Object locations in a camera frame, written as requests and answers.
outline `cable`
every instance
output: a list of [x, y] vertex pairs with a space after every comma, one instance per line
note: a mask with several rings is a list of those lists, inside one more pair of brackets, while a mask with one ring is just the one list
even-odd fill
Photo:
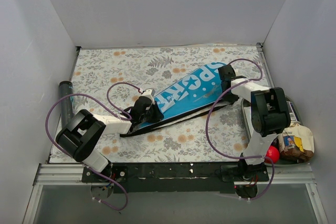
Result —
[[[114, 87], [115, 85], [117, 85], [117, 84], [128, 84], [128, 85], [130, 85], [130, 86], [132, 86], [132, 87], [135, 87], [139, 92], [141, 92], [141, 91], [140, 91], [140, 90], [141, 90], [140, 88], [138, 88], [138, 87], [135, 86], [135, 85], [129, 84], [129, 83], [127, 83], [127, 82], [119, 82], [119, 83], [116, 83], [116, 84], [112, 85], [112, 86], [109, 88], [108, 92], [111, 90], [111, 88], [113, 88], [113, 87]], [[69, 95], [66, 95], [66, 96], [62, 97], [62, 98], [59, 99], [57, 102], [55, 102], [55, 103], [51, 106], [51, 108], [50, 108], [50, 110], [48, 111], [48, 114], [47, 114], [47, 116], [46, 116], [45, 130], [46, 130], [47, 136], [48, 136], [48, 138], [50, 139], [50, 141], [51, 141], [51, 142], [52, 142], [52, 143], [53, 143], [53, 144], [54, 144], [60, 151], [64, 152], [64, 153], [67, 154], [68, 156], [70, 156], [69, 153], [68, 153], [67, 151], [65, 151], [61, 146], [59, 146], [59, 145], [55, 142], [55, 140], [53, 139], [53, 137], [51, 136], [51, 134], [50, 134], [50, 132], [49, 132], [49, 128], [48, 128], [48, 123], [49, 123], [50, 115], [51, 115], [52, 111], [54, 110], [54, 108], [55, 108], [61, 101], [63, 101], [64, 99], [69, 98], [69, 97], [75, 97], [75, 96], [88, 97], [88, 98], [94, 100], [96, 103], [98, 103], [100, 106], [102, 106], [105, 110], [107, 110], [107, 111], [108, 111], [109, 113], [111, 113], [113, 116], [115, 116], [115, 117], [118, 118], [118, 115], [116, 115], [113, 111], [111, 111], [108, 107], [106, 107], [104, 104], [102, 104], [102, 103], [101, 103], [100, 101], [98, 101], [96, 98], [94, 98], [94, 97], [92, 97], [92, 96], [90, 96], [90, 95], [88, 95], [88, 94], [82, 94], [82, 93], [69, 94]], [[131, 120], [132, 120], [132, 116], [131, 116], [129, 113], [127, 113], [126, 111], [124, 111], [124, 110], [122, 110], [122, 109], [116, 107], [110, 100], [109, 100], [109, 103], [110, 103], [114, 108], [118, 109], [118, 110], [121, 111], [123, 114], [125, 114], [125, 115], [127, 115], [127, 116], [129, 117], [129, 118], [120, 118], [121, 120], [125, 120], [125, 121], [131, 121]], [[122, 185], [120, 185], [118, 182], [116, 182], [116, 181], [113, 180], [112, 178], [109, 178], [109, 177], [107, 177], [107, 176], [105, 176], [105, 175], [103, 175], [103, 174], [97, 172], [96, 170], [92, 169], [91, 167], [88, 167], [88, 169], [91, 170], [93, 173], [99, 175], [100, 177], [102, 177], [102, 178], [104, 178], [104, 179], [107, 179], [107, 180], [109, 180], [111, 183], [117, 185], [117, 186], [124, 192], [126, 201], [125, 201], [125, 204], [124, 204], [122, 207], [118, 208], [118, 207], [115, 207], [115, 206], [113, 206], [113, 205], [107, 203], [106, 201], [101, 200], [101, 199], [99, 199], [99, 198], [97, 198], [97, 197], [94, 197], [94, 199], [97, 200], [98, 202], [101, 202], [101, 203], [103, 203], [103, 204], [109, 206], [110, 208], [112, 208], [112, 209], [114, 209], [114, 210], [116, 210], [116, 211], [121, 211], [121, 210], [123, 210], [123, 209], [127, 206], [127, 204], [128, 204], [128, 194], [127, 194], [125, 188], [123, 188]]]
[[[249, 159], [249, 158], [264, 158], [264, 157], [261, 156], [261, 155], [258, 155], [258, 156], [248, 156], [248, 157], [235, 157], [235, 156], [227, 155], [227, 154], [222, 153], [222, 152], [220, 152], [219, 150], [217, 150], [216, 147], [215, 147], [215, 146], [213, 145], [213, 143], [211, 142], [210, 137], [209, 137], [209, 120], [210, 120], [210, 116], [211, 116], [211, 113], [213, 112], [213, 110], [215, 109], [216, 104], [222, 99], [222, 97], [223, 97], [224, 95], [226, 95], [229, 91], [231, 91], [232, 89], [234, 89], [235, 87], [237, 87], [237, 86], [239, 86], [239, 85], [242, 85], [242, 84], [244, 84], [244, 83], [248, 83], [249, 81], [259, 81], [259, 80], [262, 79], [263, 70], [261, 69], [261, 67], [260, 67], [257, 63], [255, 63], [255, 62], [252, 61], [252, 60], [239, 58], [239, 59], [236, 59], [236, 60], [231, 61], [228, 65], [231, 65], [233, 62], [235, 62], [235, 61], [239, 61], [239, 60], [249, 61], [249, 62], [255, 64], [255, 65], [258, 67], [258, 69], [260, 70], [260, 77], [259, 77], [259, 78], [255, 78], [255, 79], [248, 79], [248, 80], [246, 80], [246, 81], [243, 81], [243, 82], [240, 82], [240, 83], [238, 83], [238, 84], [236, 84], [236, 85], [233, 85], [233, 86], [231, 86], [230, 88], [228, 88], [227, 90], [225, 90], [225, 91], [224, 91], [224, 92], [217, 98], [217, 100], [216, 100], [216, 101], [214, 102], [214, 104], [211, 106], [211, 108], [210, 108], [210, 110], [209, 110], [209, 113], [208, 113], [208, 116], [207, 116], [207, 118], [206, 118], [206, 122], [205, 122], [205, 136], [206, 136], [206, 139], [207, 139], [207, 141], [209, 142], [209, 145], [211, 146], [211, 148], [212, 148], [215, 152], [217, 152], [219, 155], [221, 155], [221, 156], [224, 156], [224, 157], [227, 157], [227, 158], [231, 158], [231, 159], [239, 159], [239, 160], [240, 160], [240, 159]], [[271, 184], [272, 184], [272, 181], [273, 181], [273, 178], [274, 178], [274, 173], [275, 173], [274, 163], [273, 163], [272, 159], [270, 159], [269, 157], [265, 157], [265, 159], [269, 160], [269, 161], [271, 162], [271, 164], [272, 164], [272, 175], [271, 175], [271, 178], [270, 178], [270, 180], [269, 180], [268, 185], [267, 185], [266, 188], [264, 189], [264, 191], [262, 191], [258, 196], [254, 197], [254, 198], [252, 198], [252, 199], [250, 199], [250, 200], [255, 200], [255, 199], [260, 198], [262, 195], [264, 195], [264, 194], [267, 192], [267, 190], [269, 189], [269, 187], [270, 187]]]

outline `red ball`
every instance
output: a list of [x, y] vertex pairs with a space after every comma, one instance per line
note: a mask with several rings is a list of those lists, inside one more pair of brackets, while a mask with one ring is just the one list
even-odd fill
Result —
[[[276, 149], [274, 146], [270, 146], [267, 153], [266, 153], [266, 157], [269, 157], [273, 163], [278, 162], [279, 158], [280, 158], [280, 153], [278, 151], [278, 149]], [[265, 163], [271, 163], [269, 160], [265, 159]]]

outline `metal frame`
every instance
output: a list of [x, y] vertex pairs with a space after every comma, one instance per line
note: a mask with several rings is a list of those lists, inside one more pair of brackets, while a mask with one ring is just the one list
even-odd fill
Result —
[[[273, 80], [270, 76], [266, 58], [262, 50], [262, 44], [256, 45], [261, 64], [266, 74], [267, 81], [271, 87], [274, 87]], [[93, 185], [99, 186], [106, 183], [83, 183], [81, 182], [84, 166], [81, 164], [43, 164], [40, 165], [33, 191], [29, 200], [23, 224], [33, 223], [40, 201], [43, 185]], [[272, 169], [267, 168], [268, 175], [271, 176]], [[318, 223], [328, 223], [324, 212], [318, 191], [314, 174], [310, 165], [276, 167], [273, 184], [305, 184], [310, 197], [314, 213]], [[242, 185], [245, 182], [235, 182], [235, 185]]]

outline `gray wall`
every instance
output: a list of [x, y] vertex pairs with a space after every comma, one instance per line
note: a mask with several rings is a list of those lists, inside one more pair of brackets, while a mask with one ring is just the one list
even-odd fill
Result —
[[50, 0], [0, 6], [0, 223], [11, 224], [22, 222], [38, 163], [48, 157], [44, 120], [58, 82], [69, 78], [75, 47]]
[[263, 42], [285, 0], [51, 0], [76, 46]]
[[330, 222], [336, 219], [336, 0], [286, 0], [265, 41], [277, 86], [314, 134], [312, 168]]

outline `floor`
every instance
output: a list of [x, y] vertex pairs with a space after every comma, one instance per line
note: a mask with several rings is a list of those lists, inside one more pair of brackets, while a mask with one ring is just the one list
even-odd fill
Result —
[[[228, 63], [246, 58], [258, 62], [255, 46], [243, 47], [173, 47], [140, 49], [82, 49], [73, 73], [75, 93], [86, 93], [108, 104], [106, 91], [113, 83], [126, 81], [138, 87], [154, 88], [156, 93], [169, 87], [198, 67], [210, 62]], [[249, 62], [236, 62], [239, 75], [256, 78], [257, 67]], [[264, 77], [258, 82], [268, 86]], [[137, 91], [129, 86], [111, 90], [111, 100], [120, 107], [134, 104]], [[87, 109], [95, 114], [108, 114], [94, 101], [76, 97], [75, 111]], [[172, 125], [162, 130], [134, 137], [119, 135], [101, 137], [97, 149], [111, 162], [213, 162], [228, 159], [214, 152], [204, 134], [206, 116]], [[243, 126], [240, 101], [227, 106], [211, 117], [209, 132], [214, 145], [221, 151], [238, 156], [246, 148], [248, 139]], [[54, 146], [50, 163], [73, 163], [72, 158]]]

